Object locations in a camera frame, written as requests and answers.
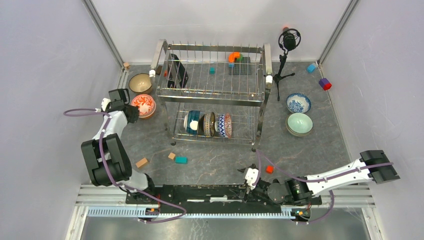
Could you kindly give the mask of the steel two-tier dish rack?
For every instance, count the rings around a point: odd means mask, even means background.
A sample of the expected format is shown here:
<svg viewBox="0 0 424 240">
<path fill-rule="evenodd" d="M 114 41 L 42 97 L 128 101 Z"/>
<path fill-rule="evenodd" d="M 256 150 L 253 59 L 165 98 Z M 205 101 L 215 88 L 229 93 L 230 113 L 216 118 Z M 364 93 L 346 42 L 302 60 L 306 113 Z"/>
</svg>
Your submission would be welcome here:
<svg viewBox="0 0 424 240">
<path fill-rule="evenodd" d="M 228 57 L 240 52 L 250 57 L 251 75 L 229 75 Z M 186 88 L 168 88 L 164 72 L 168 68 L 170 54 L 178 56 L 185 66 L 189 80 Z M 156 75 L 162 66 L 161 75 Z M 160 39 L 157 43 L 149 76 L 156 83 L 156 95 L 164 116 L 164 127 L 170 143 L 178 141 L 246 145 L 255 152 L 263 133 L 267 102 L 273 85 L 271 46 L 213 45 L 175 43 Z M 191 110 L 200 111 L 197 135 L 184 128 L 184 118 Z M 231 138 L 221 137 L 216 131 L 205 136 L 204 115 L 214 112 L 215 121 L 229 113 L 232 122 Z"/>
</svg>

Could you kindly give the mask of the blue zigzag patterned bowl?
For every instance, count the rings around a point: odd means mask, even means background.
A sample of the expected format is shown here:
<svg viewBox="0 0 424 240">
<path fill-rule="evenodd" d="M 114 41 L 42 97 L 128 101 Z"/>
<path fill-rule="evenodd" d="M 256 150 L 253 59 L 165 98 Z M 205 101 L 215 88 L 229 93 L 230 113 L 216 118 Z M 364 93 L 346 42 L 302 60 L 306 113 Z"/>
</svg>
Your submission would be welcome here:
<svg viewBox="0 0 424 240">
<path fill-rule="evenodd" d="M 232 119 L 231 115 L 227 112 L 218 117 L 215 124 L 215 131 L 223 138 L 230 139 L 232 137 Z"/>
</svg>

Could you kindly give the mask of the blue white floral bowl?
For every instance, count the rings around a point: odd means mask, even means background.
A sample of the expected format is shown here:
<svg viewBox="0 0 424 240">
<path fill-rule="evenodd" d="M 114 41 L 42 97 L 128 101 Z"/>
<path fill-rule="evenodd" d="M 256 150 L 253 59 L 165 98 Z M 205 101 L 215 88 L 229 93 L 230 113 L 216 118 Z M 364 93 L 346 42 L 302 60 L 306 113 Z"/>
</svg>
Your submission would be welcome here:
<svg viewBox="0 0 424 240">
<path fill-rule="evenodd" d="M 307 113 L 312 103 L 310 99 L 302 93 L 292 93 L 286 98 L 286 106 L 291 113 Z"/>
</svg>

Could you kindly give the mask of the pink patterned bowl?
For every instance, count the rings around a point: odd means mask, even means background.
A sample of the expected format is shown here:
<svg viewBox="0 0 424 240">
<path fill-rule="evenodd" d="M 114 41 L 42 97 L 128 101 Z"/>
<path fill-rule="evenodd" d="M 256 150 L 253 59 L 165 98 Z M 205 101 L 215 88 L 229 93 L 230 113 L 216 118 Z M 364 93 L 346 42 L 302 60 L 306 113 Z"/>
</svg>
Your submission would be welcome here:
<svg viewBox="0 0 424 240">
<path fill-rule="evenodd" d="M 140 115 L 149 115 L 156 111 L 157 105 L 153 97 L 149 94 L 139 94 L 130 103 L 137 107 Z"/>
</svg>

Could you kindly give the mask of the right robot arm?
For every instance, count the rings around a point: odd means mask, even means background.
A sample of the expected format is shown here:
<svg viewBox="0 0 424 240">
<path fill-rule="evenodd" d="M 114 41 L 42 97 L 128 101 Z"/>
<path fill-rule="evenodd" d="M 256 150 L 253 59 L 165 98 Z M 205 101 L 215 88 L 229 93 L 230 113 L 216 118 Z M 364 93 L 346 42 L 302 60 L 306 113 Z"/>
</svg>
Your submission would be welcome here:
<svg viewBox="0 0 424 240">
<path fill-rule="evenodd" d="M 400 179 L 393 162 L 383 150 L 366 150 L 342 167 L 306 176 L 290 175 L 283 183 L 261 179 L 259 167 L 252 164 L 241 169 L 245 183 L 238 193 L 243 202 L 256 200 L 278 205 L 305 206 L 323 192 L 348 185 L 375 182 L 382 184 Z"/>
</svg>

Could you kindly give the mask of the brown glazed bowl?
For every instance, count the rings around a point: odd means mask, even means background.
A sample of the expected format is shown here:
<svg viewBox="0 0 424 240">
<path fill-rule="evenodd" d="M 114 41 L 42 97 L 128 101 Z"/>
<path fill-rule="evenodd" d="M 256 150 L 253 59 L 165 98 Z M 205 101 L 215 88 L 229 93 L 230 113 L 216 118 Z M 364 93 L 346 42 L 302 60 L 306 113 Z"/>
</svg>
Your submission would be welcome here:
<svg viewBox="0 0 424 240">
<path fill-rule="evenodd" d="M 139 73 L 129 80 L 129 89 L 136 95 L 150 94 L 153 90 L 153 84 L 148 73 Z"/>
</svg>

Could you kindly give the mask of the orange plastic bowl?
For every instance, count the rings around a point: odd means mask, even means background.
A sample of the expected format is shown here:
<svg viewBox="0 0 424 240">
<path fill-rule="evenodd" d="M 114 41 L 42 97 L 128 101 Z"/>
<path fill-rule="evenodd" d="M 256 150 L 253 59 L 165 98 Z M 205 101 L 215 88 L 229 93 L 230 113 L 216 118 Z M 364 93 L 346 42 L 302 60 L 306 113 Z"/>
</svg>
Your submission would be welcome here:
<svg viewBox="0 0 424 240">
<path fill-rule="evenodd" d="M 139 116 L 139 118 L 140 118 L 140 119 L 142 119 L 142 120 L 147 120 L 147 119 L 152 118 L 154 115 L 155 115 L 155 113 L 154 113 L 154 112 L 152 112 L 152 113 L 151 113 L 151 114 L 149 114 L 149 115 L 140 115 L 140 116 Z"/>
</svg>

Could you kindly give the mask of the dark patterned bowl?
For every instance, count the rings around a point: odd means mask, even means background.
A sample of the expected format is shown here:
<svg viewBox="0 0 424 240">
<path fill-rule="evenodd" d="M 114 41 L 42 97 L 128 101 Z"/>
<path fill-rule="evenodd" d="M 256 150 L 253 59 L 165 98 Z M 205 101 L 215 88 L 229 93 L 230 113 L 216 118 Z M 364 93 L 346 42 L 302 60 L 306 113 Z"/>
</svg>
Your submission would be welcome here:
<svg viewBox="0 0 424 240">
<path fill-rule="evenodd" d="M 207 112 L 203 118 L 203 131 L 206 137 L 213 137 L 215 135 L 215 113 Z"/>
</svg>

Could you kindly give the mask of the teal white cup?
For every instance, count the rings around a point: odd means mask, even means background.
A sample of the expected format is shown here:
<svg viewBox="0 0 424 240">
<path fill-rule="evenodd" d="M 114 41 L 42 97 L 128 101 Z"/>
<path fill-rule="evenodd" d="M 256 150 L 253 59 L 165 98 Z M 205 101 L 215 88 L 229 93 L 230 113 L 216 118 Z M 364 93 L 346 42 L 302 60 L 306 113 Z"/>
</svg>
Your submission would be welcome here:
<svg viewBox="0 0 424 240">
<path fill-rule="evenodd" d="M 198 134 L 200 114 L 201 112 L 199 110 L 190 110 L 184 117 L 183 126 L 188 134 Z"/>
</svg>

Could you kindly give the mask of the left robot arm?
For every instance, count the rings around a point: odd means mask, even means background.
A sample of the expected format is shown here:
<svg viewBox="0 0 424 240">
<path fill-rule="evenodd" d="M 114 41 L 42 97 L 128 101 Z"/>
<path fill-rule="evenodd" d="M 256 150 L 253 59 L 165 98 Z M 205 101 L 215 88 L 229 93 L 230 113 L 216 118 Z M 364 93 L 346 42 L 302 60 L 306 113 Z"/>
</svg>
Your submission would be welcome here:
<svg viewBox="0 0 424 240">
<path fill-rule="evenodd" d="M 102 115 L 103 122 L 91 139 L 81 144 L 81 151 L 91 183 L 94 186 L 116 185 L 129 192 L 137 192 L 145 204 L 153 203 L 157 190 L 151 177 L 133 173 L 130 158 L 122 144 L 121 135 L 129 123 L 136 123 L 139 110 L 130 105 L 129 90 L 118 88 L 108 92 L 101 108 L 91 111 Z"/>
</svg>

